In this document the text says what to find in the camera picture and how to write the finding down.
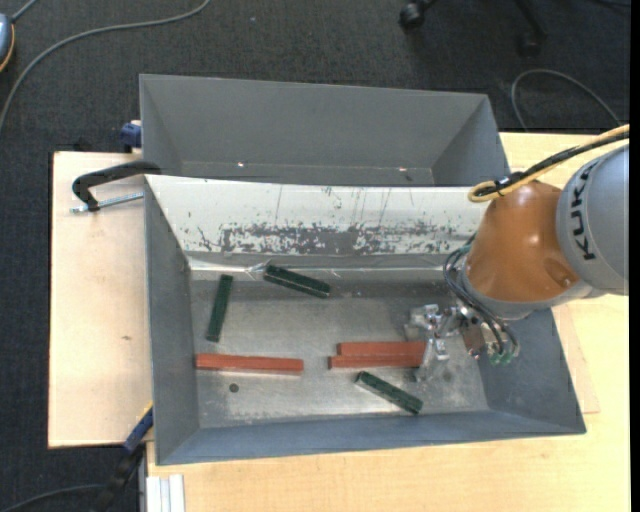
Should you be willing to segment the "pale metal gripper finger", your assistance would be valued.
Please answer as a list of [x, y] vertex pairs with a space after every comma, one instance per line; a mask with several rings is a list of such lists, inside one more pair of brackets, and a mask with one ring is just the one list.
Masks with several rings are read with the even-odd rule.
[[417, 382], [428, 382], [439, 376], [447, 367], [450, 360], [445, 342], [440, 338], [429, 338], [421, 364], [414, 370], [413, 376]]
[[427, 304], [409, 311], [408, 321], [404, 325], [407, 341], [428, 341], [445, 336], [445, 323], [448, 316], [442, 313], [437, 304]]

